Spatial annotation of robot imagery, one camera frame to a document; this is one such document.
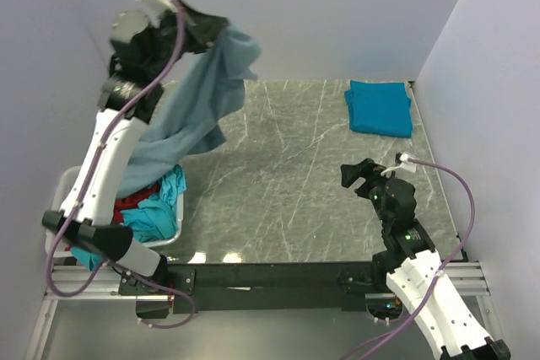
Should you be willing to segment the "grey-blue t-shirt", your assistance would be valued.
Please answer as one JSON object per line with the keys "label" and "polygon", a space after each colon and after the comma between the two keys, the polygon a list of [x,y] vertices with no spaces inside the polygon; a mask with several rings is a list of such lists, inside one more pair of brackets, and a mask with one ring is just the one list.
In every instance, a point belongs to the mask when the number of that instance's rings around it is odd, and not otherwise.
{"label": "grey-blue t-shirt", "polygon": [[243,107],[245,81],[256,77],[251,65],[260,55],[258,43],[230,25],[211,49],[197,56],[138,141],[116,196],[130,196],[155,183],[186,156],[224,144],[219,121]]}

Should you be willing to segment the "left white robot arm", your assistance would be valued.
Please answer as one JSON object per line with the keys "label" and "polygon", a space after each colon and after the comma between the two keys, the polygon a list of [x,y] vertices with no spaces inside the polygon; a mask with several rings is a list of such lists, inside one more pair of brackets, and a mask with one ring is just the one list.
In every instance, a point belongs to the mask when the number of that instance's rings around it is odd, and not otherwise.
{"label": "left white robot arm", "polygon": [[208,50],[228,26],[225,17],[205,14],[180,0],[154,11],[117,15],[110,43],[109,77],[102,86],[94,133],[78,177],[43,226],[60,242],[100,255],[143,277],[166,270],[160,254],[138,242],[132,230],[113,220],[116,193],[128,160],[163,93],[160,84],[184,53]]}

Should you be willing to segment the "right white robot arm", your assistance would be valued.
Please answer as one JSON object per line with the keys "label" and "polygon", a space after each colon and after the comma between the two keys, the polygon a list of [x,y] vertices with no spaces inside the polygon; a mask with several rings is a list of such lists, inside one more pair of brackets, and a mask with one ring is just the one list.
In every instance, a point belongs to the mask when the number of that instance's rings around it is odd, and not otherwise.
{"label": "right white robot arm", "polygon": [[477,321],[446,273],[431,238],[416,218],[415,188],[399,179],[421,162],[407,153],[396,156],[393,167],[372,159],[341,166],[341,185],[363,184],[356,195],[371,202],[381,223],[385,250],[374,255],[375,268],[385,285],[401,301],[408,317],[394,330],[368,340],[367,359],[411,324],[417,325],[436,359],[508,359],[510,349],[494,339]]}

